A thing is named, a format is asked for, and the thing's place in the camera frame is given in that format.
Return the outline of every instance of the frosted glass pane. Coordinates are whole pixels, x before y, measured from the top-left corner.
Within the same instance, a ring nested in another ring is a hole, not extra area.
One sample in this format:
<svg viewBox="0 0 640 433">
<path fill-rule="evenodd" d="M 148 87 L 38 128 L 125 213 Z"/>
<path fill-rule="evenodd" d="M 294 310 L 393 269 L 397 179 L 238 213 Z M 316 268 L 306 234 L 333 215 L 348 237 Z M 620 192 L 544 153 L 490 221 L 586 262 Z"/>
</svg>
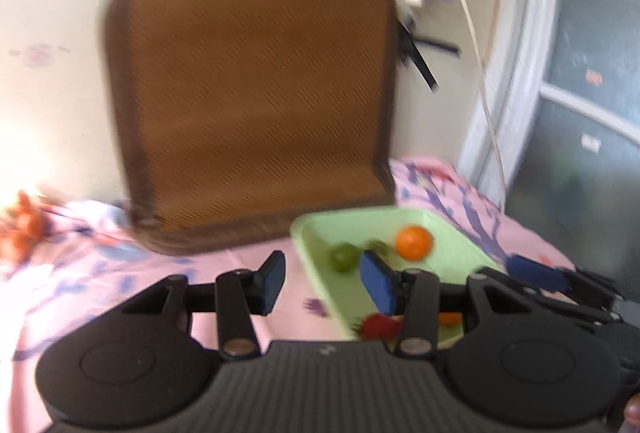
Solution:
<svg viewBox="0 0 640 433">
<path fill-rule="evenodd" d="M 640 148 L 629 140 L 542 101 L 507 214 L 640 297 Z"/>
<path fill-rule="evenodd" d="M 547 78 L 640 124 L 640 0 L 560 0 Z"/>
</svg>

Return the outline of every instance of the orange plush toy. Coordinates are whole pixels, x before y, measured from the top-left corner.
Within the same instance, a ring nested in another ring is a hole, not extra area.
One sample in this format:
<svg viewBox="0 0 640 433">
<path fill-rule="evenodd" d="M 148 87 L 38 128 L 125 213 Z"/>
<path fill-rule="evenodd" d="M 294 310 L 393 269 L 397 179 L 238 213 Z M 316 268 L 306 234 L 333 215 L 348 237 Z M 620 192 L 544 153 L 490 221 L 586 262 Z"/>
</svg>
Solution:
<svg viewBox="0 0 640 433">
<path fill-rule="evenodd" d="M 24 262 L 47 231 L 47 218 L 24 191 L 18 191 L 13 207 L 6 210 L 8 230 L 2 236 L 2 259 Z"/>
</svg>

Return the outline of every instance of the white door frame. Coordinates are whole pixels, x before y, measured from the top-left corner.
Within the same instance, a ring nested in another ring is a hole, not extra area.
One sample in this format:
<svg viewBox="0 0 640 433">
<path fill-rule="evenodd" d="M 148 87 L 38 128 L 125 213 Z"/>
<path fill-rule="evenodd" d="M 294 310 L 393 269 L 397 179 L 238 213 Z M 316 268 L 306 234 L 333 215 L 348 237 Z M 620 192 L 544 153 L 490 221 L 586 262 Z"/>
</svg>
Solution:
<svg viewBox="0 0 640 433">
<path fill-rule="evenodd" d="M 501 0 L 491 61 L 486 70 L 488 104 L 504 173 L 511 185 L 532 127 L 546 73 L 557 0 Z M 497 163 L 488 145 L 480 103 L 469 126 L 458 170 L 491 200 L 500 199 Z"/>
</svg>

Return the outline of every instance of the green fruit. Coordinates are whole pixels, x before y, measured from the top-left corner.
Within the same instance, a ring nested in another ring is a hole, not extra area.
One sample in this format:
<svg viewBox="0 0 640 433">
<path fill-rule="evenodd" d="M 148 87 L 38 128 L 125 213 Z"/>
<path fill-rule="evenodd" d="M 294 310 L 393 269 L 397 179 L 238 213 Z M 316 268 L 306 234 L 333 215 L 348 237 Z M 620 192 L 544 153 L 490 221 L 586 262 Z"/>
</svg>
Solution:
<svg viewBox="0 0 640 433">
<path fill-rule="evenodd" d="M 373 251 L 380 257 L 380 259 L 387 259 L 389 254 L 391 254 L 391 246 L 381 239 L 370 239 L 367 242 L 365 249 Z"/>
<path fill-rule="evenodd" d="M 360 250 L 350 243 L 341 243 L 329 251 L 329 263 L 338 272 L 349 272 L 358 266 Z"/>
</svg>

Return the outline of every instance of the hand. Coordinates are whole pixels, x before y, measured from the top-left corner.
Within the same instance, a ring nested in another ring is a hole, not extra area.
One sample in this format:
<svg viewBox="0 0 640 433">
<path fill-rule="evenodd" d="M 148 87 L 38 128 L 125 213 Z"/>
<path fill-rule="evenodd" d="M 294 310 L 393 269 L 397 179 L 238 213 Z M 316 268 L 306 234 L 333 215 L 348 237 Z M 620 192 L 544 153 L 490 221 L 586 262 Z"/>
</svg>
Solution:
<svg viewBox="0 0 640 433">
<path fill-rule="evenodd" d="M 640 393 L 634 395 L 626 404 L 625 420 L 633 426 L 640 427 Z"/>
</svg>

